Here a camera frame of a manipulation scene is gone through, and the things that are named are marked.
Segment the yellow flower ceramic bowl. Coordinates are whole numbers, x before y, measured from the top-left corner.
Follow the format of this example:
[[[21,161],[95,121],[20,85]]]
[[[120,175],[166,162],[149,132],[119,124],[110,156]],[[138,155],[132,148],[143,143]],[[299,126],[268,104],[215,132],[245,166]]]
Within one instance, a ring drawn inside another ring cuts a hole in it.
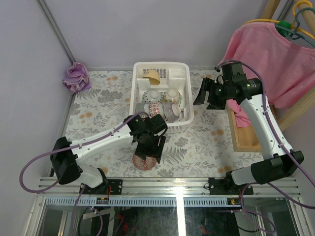
[[[169,89],[164,93],[162,101],[164,103],[172,102],[180,105],[182,102],[182,95],[176,89]]]

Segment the purple glass bowl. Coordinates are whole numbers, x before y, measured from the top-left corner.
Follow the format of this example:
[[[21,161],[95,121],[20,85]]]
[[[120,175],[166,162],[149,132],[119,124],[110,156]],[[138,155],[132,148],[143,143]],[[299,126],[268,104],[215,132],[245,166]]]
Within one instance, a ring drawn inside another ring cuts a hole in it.
[[[175,122],[180,117],[181,109],[178,104],[168,102],[163,104],[163,112],[168,122]]]

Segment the red patterned ceramic bowl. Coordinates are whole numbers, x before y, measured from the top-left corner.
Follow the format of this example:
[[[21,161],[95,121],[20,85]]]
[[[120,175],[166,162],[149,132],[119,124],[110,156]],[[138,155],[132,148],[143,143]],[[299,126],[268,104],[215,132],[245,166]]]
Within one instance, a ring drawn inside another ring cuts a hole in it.
[[[156,115],[161,115],[162,117],[164,117],[163,104],[160,102],[150,103],[149,113],[151,117],[156,116]]]

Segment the tan bowl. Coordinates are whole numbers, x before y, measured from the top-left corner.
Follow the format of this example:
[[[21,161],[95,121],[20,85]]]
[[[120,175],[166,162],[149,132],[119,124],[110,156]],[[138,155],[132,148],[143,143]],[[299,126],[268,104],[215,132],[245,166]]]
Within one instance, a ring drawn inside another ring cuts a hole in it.
[[[148,79],[151,85],[159,85],[160,84],[160,74],[156,70],[148,70],[144,73],[144,79]]]

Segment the blue triangle patterned bowl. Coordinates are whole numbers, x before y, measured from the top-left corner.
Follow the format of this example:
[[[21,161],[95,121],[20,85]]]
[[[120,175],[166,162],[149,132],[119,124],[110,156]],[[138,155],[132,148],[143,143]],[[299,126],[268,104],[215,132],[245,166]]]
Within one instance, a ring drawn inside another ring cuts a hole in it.
[[[143,103],[162,102],[162,96],[156,90],[148,90],[144,92],[141,101]]]

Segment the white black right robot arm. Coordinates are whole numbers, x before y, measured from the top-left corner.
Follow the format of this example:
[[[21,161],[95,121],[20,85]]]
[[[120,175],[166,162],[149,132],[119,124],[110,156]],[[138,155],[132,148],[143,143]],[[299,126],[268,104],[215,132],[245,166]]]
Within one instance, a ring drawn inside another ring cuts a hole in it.
[[[241,190],[243,184],[266,184],[291,176],[304,156],[294,151],[283,136],[270,108],[265,84],[259,74],[247,79],[243,68],[246,64],[228,60],[220,63],[215,70],[222,72],[220,83],[204,78],[194,105],[205,101],[208,110],[223,110],[228,100],[234,100],[248,116],[258,138],[263,160],[226,173],[224,187],[230,194]]]

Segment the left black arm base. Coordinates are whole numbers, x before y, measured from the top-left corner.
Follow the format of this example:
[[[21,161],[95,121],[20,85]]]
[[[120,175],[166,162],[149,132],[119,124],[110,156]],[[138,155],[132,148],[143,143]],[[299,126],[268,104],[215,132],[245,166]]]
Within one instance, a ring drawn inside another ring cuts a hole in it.
[[[120,195],[122,179],[108,180],[103,169],[83,169],[79,178],[80,192],[89,195]]]

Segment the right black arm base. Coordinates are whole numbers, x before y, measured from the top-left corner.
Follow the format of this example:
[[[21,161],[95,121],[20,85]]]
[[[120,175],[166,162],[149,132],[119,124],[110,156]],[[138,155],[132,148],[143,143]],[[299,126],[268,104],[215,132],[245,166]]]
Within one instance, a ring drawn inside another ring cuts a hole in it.
[[[208,189],[210,195],[241,195],[245,184],[236,185],[232,179],[231,171],[225,174],[224,178],[209,177],[208,187],[204,185],[204,188]]]

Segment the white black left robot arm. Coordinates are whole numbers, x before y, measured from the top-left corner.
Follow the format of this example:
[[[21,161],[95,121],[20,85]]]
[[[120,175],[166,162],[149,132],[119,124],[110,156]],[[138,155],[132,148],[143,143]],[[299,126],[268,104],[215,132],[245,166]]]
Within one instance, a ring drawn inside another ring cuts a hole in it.
[[[115,146],[136,143],[134,154],[137,157],[143,161],[151,158],[159,163],[167,130],[168,124],[160,114],[149,117],[145,112],[139,112],[113,128],[87,138],[69,141],[61,137],[50,155],[58,184],[78,181],[102,194],[108,187],[106,175],[101,168],[86,165],[86,160]]]

